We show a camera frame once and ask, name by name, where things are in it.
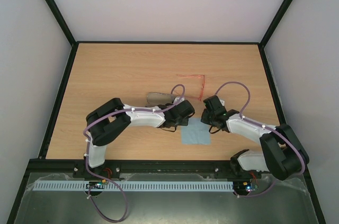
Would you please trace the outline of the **striped sunglasses case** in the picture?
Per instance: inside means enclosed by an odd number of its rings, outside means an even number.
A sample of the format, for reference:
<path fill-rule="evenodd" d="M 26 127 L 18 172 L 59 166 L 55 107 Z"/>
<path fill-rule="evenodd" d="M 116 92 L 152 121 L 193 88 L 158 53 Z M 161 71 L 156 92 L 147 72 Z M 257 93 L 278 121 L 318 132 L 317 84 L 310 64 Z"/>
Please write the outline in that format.
<path fill-rule="evenodd" d="M 168 93 L 159 93 L 159 92 L 149 92 L 147 94 L 147 104 L 146 107 L 153 107 L 159 105 L 170 104 L 172 105 L 176 95 Z"/>

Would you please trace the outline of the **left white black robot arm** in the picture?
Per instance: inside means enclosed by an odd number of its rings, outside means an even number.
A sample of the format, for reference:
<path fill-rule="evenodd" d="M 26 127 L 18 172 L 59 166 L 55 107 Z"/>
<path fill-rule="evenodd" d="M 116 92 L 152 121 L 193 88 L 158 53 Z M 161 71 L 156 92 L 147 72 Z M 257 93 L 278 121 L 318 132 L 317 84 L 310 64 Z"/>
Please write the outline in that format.
<path fill-rule="evenodd" d="M 86 162 L 88 167 L 97 168 L 105 162 L 107 145 L 116 140 L 128 127 L 153 127 L 161 129 L 187 126 L 195 114 L 192 104 L 183 97 L 172 103 L 153 107 L 135 107 L 113 98 L 89 113 L 86 117 L 87 137 Z"/>

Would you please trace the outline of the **blue cleaning cloth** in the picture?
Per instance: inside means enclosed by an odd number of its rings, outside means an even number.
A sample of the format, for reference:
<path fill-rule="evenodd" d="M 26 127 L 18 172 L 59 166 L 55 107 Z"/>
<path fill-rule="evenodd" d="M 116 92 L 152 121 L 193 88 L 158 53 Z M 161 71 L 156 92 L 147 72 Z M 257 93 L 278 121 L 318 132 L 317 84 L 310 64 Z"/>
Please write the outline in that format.
<path fill-rule="evenodd" d="M 181 142 L 184 145 L 210 145 L 209 126 L 198 118 L 190 118 L 188 125 L 181 127 Z"/>

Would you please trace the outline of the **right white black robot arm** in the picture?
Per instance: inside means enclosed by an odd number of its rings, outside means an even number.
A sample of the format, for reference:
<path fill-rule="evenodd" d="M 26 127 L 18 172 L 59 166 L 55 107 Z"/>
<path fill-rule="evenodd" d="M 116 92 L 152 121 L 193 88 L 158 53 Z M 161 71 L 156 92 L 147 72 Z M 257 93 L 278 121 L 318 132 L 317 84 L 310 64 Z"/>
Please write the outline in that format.
<path fill-rule="evenodd" d="M 287 124 L 266 125 L 226 110 L 225 102 L 214 95 L 205 99 L 201 122 L 218 131 L 241 135 L 261 146 L 261 151 L 242 150 L 231 161 L 231 172 L 243 177 L 249 171 L 269 172 L 283 181 L 303 173 L 309 156 L 294 130 Z"/>

